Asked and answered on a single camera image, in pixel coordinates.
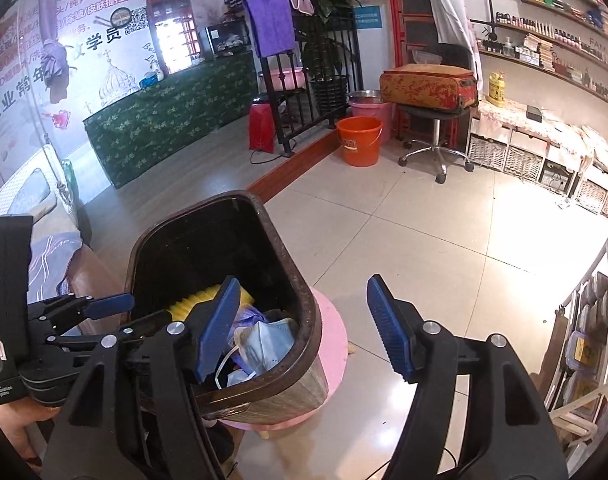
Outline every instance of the office chair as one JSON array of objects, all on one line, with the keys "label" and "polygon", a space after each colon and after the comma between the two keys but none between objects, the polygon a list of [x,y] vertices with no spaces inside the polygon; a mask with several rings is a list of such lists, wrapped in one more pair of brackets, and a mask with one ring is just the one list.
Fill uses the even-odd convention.
[{"label": "office chair", "polygon": [[[436,43],[425,47],[423,51],[441,56],[441,63],[443,65],[458,66],[460,68],[467,68],[469,70],[473,69],[473,57],[464,46],[450,43]],[[397,105],[397,108],[408,114],[433,120],[433,140],[431,142],[426,142],[425,140],[411,139],[405,142],[404,147],[407,149],[412,149],[412,145],[415,142],[418,144],[424,144],[425,147],[420,148],[419,150],[413,150],[412,152],[401,156],[398,160],[398,164],[400,166],[404,167],[408,161],[408,158],[417,153],[433,152],[433,155],[439,164],[439,173],[435,178],[435,182],[438,184],[444,184],[444,182],[446,182],[446,163],[444,161],[444,157],[442,156],[442,152],[446,152],[463,158],[464,169],[469,173],[473,171],[475,167],[465,153],[458,150],[453,150],[452,148],[446,148],[441,146],[439,143],[440,121],[456,119],[466,113],[468,108],[462,108],[456,112],[445,112],[442,110],[434,110],[432,108],[415,107],[409,105]]]}]

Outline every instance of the orange bucket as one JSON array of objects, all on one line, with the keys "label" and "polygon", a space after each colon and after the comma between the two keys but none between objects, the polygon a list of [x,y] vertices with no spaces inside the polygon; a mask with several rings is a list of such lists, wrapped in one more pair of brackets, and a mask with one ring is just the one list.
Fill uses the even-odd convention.
[{"label": "orange bucket", "polygon": [[376,117],[347,117],[337,123],[337,129],[346,163],[359,168],[377,163],[382,121]]}]

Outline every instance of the chair base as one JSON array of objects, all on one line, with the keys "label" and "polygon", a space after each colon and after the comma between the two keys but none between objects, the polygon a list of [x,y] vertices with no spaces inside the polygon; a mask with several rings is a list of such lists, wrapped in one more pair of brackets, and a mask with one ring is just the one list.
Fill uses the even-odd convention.
[{"label": "chair base", "polygon": [[416,155],[417,153],[425,153],[425,152],[433,152],[433,157],[437,161],[439,165],[439,173],[435,177],[435,182],[438,184],[444,184],[446,182],[446,162],[444,161],[444,157],[442,156],[442,152],[450,153],[451,155],[460,156],[464,159],[464,169],[470,173],[475,169],[475,166],[470,161],[465,153],[459,152],[458,150],[453,150],[451,148],[444,148],[439,145],[439,121],[434,121],[433,126],[433,142],[425,142],[424,140],[419,139],[411,139],[410,142],[405,142],[404,147],[410,148],[412,143],[424,144],[424,148],[420,148],[419,150],[415,150],[409,153],[406,153],[404,156],[401,156],[398,160],[398,164],[402,167],[405,167],[408,158]]}]

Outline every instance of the wall mural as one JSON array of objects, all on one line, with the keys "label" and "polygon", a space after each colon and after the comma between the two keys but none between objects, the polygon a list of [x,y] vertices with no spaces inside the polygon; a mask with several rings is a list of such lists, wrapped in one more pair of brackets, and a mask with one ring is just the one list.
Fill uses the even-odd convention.
[{"label": "wall mural", "polygon": [[[191,2],[197,27],[222,20],[222,0]],[[0,187],[45,142],[60,158],[83,146],[82,121],[158,66],[145,0],[15,0],[0,20]]]}]

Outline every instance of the qr code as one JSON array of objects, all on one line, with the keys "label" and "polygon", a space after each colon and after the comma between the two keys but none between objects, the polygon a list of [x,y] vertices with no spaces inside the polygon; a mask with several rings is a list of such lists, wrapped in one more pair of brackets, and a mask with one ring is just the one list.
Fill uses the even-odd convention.
[{"label": "qr code", "polygon": [[132,13],[133,19],[124,28],[124,33],[130,34],[131,32],[136,32],[138,30],[142,30],[143,28],[148,28],[148,16],[146,15],[146,7],[139,7],[138,9],[133,9]]}]

